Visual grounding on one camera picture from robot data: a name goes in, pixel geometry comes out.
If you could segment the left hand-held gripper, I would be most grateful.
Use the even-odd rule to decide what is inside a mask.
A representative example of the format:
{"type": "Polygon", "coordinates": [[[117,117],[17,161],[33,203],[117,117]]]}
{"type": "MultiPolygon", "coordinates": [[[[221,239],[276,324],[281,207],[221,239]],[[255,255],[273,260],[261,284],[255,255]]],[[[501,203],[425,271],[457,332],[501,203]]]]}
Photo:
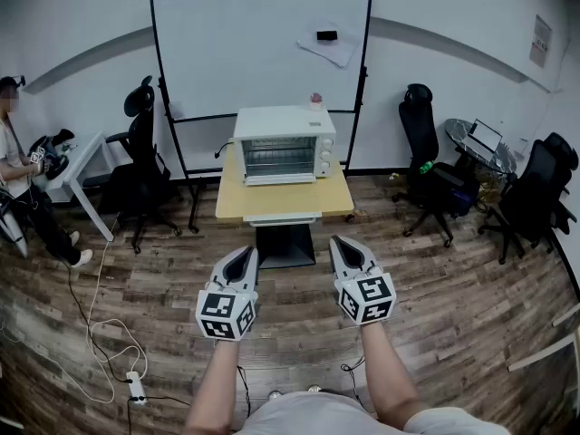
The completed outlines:
{"type": "Polygon", "coordinates": [[[239,342],[251,328],[256,319],[257,292],[239,292],[226,286],[255,290],[258,268],[259,254],[253,246],[242,246],[214,265],[212,282],[198,292],[195,313],[206,338],[239,342]]]}

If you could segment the person's left forearm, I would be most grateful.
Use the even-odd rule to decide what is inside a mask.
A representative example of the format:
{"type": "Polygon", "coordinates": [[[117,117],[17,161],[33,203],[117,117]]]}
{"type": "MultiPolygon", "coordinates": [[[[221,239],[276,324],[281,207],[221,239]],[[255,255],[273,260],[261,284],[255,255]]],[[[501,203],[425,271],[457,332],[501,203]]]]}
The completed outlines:
{"type": "Polygon", "coordinates": [[[183,435],[228,435],[234,420],[240,342],[218,341],[191,403],[183,435]]]}

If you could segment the wooden desk with white legs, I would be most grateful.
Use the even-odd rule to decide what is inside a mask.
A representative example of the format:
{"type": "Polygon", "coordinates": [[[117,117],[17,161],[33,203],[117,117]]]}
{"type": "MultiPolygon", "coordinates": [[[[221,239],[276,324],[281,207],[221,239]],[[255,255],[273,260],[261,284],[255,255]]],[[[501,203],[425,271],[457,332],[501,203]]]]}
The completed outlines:
{"type": "MultiPolygon", "coordinates": [[[[580,314],[580,303],[573,306],[571,309],[566,311],[565,313],[558,316],[555,320],[552,321],[552,326],[557,327],[560,324],[564,323],[566,320],[572,318],[575,314],[580,314]]],[[[528,357],[514,362],[510,364],[507,369],[509,372],[514,372],[519,369],[523,369],[528,367],[529,365],[536,363],[540,360],[543,360],[550,355],[559,352],[566,348],[569,345],[574,346],[575,350],[575,361],[576,361],[576,370],[577,375],[580,378],[580,325],[570,334],[566,335],[564,338],[560,339],[559,341],[547,346],[547,348],[529,355],[528,357]]]]}

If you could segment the open silver laptop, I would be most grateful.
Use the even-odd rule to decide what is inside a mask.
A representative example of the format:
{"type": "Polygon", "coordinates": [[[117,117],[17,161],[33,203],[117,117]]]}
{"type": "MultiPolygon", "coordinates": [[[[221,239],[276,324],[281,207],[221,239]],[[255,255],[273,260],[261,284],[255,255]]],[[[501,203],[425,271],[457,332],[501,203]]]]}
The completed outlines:
{"type": "Polygon", "coordinates": [[[487,157],[487,155],[492,156],[496,152],[501,140],[502,135],[499,132],[490,128],[486,123],[475,119],[463,143],[478,155],[487,157]]]}

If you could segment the black office chair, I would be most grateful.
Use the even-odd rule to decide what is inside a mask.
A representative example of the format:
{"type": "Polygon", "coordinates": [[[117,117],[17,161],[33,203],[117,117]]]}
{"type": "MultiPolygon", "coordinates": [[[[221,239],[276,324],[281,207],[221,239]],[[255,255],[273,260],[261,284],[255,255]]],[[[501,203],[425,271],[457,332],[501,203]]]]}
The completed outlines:
{"type": "Polygon", "coordinates": [[[161,205],[173,198],[182,201],[183,196],[171,184],[170,171],[153,143],[155,93],[151,80],[150,75],[146,76],[124,101],[124,112],[132,119],[129,129],[105,139],[108,144],[119,142],[131,162],[82,183],[87,189],[101,190],[100,214],[116,213],[121,225],[130,218],[137,219],[130,242],[135,254],[140,253],[140,233],[149,219],[181,235],[180,228],[160,213],[161,205]]]}
{"type": "Polygon", "coordinates": [[[490,231],[503,236],[501,265],[506,263],[510,245],[520,258],[525,255],[523,239],[533,248],[544,239],[549,243],[547,251],[553,251],[550,231],[575,219],[560,197],[579,166],[577,152],[560,134],[552,132],[546,139],[534,141],[522,174],[507,176],[498,204],[487,211],[486,218],[494,218],[497,224],[478,228],[481,235],[490,231]]]}
{"type": "Polygon", "coordinates": [[[431,102],[429,87],[421,83],[407,86],[398,111],[411,148],[411,164],[406,174],[408,190],[396,193],[391,199],[394,202],[404,199],[423,209],[419,219],[403,232],[404,236],[411,236],[427,217],[433,216],[446,234],[444,246],[450,247],[453,235],[444,215],[458,218],[448,212],[450,189],[479,181],[473,172],[438,160],[440,148],[431,102]],[[429,172],[420,174],[420,166],[427,161],[432,161],[434,166],[429,172]]]}

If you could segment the white oven door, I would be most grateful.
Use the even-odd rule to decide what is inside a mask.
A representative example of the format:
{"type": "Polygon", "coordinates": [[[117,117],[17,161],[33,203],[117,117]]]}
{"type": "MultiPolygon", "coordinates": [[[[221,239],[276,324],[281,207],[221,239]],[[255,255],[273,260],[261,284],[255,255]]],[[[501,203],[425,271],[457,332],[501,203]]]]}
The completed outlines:
{"type": "Polygon", "coordinates": [[[247,176],[244,179],[247,186],[293,185],[313,182],[316,182],[316,176],[312,173],[247,176]]]}

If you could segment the white countertop oven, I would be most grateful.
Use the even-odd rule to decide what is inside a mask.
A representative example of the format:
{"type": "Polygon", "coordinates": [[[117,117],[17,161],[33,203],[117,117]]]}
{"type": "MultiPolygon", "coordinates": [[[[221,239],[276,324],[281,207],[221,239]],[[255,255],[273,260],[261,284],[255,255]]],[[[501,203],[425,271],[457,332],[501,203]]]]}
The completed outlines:
{"type": "Polygon", "coordinates": [[[333,174],[335,139],[335,127],[326,109],[275,106],[240,110],[234,129],[233,144],[243,183],[245,177],[251,176],[247,175],[244,152],[252,148],[311,148],[314,151],[312,174],[318,180],[329,178],[333,174]],[[333,146],[330,149],[324,148],[323,139],[332,139],[333,146]],[[329,160],[320,158],[323,150],[332,152],[329,160]],[[331,167],[328,170],[321,170],[322,161],[328,161],[331,167]]]}

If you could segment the light wooden table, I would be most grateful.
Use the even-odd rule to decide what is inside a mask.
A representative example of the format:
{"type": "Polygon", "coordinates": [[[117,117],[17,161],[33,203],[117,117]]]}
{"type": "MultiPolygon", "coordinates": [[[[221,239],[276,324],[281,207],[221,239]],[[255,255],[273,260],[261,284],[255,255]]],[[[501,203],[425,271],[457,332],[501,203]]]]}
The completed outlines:
{"type": "Polygon", "coordinates": [[[331,177],[313,183],[249,187],[242,181],[235,146],[226,147],[216,218],[255,229],[261,269],[315,265],[310,226],[323,217],[349,216],[353,209],[337,160],[331,177]]]}

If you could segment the metal oven rack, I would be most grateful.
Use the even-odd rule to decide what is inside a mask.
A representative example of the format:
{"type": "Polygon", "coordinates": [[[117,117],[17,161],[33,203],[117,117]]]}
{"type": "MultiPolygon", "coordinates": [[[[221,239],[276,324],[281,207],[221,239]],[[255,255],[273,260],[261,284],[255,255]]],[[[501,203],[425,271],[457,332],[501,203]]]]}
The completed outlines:
{"type": "Polygon", "coordinates": [[[244,152],[247,175],[296,174],[314,172],[311,148],[252,148],[244,152]]]}

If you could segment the whiteboard on black stand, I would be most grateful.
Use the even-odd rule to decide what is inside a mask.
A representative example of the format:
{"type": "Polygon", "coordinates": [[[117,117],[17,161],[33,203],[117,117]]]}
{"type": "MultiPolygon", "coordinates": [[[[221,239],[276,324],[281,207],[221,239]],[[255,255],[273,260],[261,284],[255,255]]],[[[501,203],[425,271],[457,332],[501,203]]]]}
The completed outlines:
{"type": "Polygon", "coordinates": [[[236,125],[244,108],[311,107],[313,92],[332,121],[339,112],[358,116],[371,6],[372,0],[150,0],[169,122],[232,117],[236,125]],[[320,22],[361,39],[345,68],[296,44],[320,22]]]}

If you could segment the dark bag with purple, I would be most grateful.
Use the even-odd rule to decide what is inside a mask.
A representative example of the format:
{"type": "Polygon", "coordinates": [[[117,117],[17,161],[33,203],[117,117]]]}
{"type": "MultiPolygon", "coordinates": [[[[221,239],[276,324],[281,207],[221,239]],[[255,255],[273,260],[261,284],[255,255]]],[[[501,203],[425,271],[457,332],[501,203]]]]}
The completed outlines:
{"type": "Polygon", "coordinates": [[[459,188],[451,188],[448,197],[448,212],[454,217],[466,216],[475,204],[479,194],[479,183],[468,182],[459,188]]]}

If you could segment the person's white shirt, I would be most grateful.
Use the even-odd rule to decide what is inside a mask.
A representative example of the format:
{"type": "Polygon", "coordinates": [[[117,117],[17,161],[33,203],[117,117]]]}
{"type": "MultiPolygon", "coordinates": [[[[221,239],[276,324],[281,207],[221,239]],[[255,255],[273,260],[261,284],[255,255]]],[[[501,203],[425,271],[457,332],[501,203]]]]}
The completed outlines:
{"type": "Polygon", "coordinates": [[[270,400],[237,435],[511,435],[495,423],[454,407],[420,411],[401,430],[383,424],[355,400],[328,392],[296,391],[270,400]]]}

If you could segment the white paper sheets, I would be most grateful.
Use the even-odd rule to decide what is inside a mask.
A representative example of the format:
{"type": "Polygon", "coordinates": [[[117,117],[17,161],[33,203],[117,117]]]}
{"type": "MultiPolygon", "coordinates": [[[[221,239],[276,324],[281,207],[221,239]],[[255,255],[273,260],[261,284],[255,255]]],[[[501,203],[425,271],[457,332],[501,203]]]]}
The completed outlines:
{"type": "Polygon", "coordinates": [[[345,68],[361,43],[361,39],[331,22],[314,23],[308,26],[299,36],[296,44],[307,52],[323,57],[339,68],[345,68]],[[316,32],[336,30],[338,40],[321,43],[316,40],[316,32]]]}

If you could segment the black device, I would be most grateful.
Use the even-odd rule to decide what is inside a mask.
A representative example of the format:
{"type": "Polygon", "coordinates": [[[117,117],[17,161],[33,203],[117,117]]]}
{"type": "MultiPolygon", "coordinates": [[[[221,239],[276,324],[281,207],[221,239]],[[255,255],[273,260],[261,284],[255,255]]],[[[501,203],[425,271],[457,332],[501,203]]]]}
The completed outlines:
{"type": "Polygon", "coordinates": [[[65,155],[47,154],[44,156],[44,161],[48,165],[47,171],[44,175],[49,180],[56,179],[64,172],[69,164],[69,159],[65,155]]]}

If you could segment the person's right forearm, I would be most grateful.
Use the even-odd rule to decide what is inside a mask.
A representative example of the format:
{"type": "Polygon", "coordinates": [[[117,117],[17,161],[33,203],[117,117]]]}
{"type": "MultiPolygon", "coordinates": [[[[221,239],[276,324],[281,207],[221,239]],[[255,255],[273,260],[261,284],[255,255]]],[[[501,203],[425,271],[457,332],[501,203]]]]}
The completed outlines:
{"type": "Polygon", "coordinates": [[[365,374],[372,406],[381,423],[403,430],[415,414],[428,409],[380,322],[362,325],[365,374]]]}

